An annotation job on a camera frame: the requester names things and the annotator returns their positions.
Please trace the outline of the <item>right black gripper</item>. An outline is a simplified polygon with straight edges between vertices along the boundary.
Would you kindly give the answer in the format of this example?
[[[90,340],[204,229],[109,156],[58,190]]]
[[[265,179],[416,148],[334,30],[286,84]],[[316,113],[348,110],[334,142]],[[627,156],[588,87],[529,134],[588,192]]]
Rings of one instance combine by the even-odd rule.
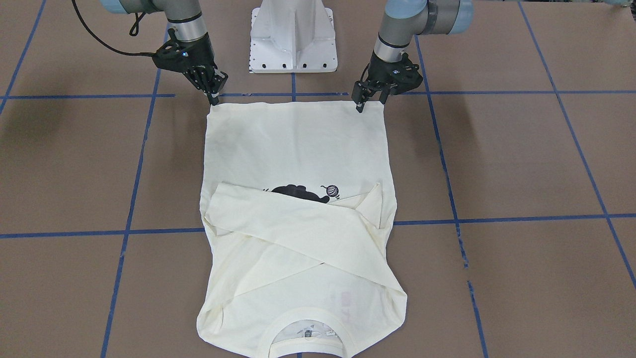
[[[229,75],[220,71],[214,62],[209,34],[205,33],[193,41],[181,41],[175,32],[169,32],[168,35],[169,40],[152,54],[155,66],[183,74],[197,90],[208,95],[211,106],[220,104],[220,91]]]

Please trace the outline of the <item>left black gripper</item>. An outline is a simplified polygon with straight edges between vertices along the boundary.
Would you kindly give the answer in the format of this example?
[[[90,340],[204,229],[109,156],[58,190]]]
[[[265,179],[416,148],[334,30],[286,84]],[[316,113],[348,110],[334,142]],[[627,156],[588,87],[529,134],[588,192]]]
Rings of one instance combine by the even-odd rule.
[[[396,63],[388,63],[373,54],[360,79],[354,83],[352,100],[357,112],[363,113],[364,105],[375,93],[380,93],[380,102],[385,105],[389,96],[415,90],[422,83],[420,66],[413,63],[406,52],[400,52]]]

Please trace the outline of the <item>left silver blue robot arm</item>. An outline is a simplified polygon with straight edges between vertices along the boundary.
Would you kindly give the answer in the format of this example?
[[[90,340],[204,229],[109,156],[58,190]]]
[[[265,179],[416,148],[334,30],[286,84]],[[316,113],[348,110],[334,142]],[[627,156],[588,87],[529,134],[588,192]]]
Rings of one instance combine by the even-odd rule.
[[[470,27],[474,11],[472,0],[389,0],[370,61],[352,90],[357,111],[362,113],[376,93],[386,104],[391,95],[417,89],[423,75],[406,51],[412,38],[462,33]]]

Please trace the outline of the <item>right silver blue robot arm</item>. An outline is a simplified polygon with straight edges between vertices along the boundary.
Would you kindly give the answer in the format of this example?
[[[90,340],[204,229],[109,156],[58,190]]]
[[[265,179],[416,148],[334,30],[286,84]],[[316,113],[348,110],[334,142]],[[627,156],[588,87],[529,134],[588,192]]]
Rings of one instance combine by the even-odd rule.
[[[153,53],[145,53],[154,65],[181,73],[205,93],[210,105],[219,104],[219,95],[229,76],[220,71],[197,0],[102,0],[102,6],[116,14],[163,13],[168,40]]]

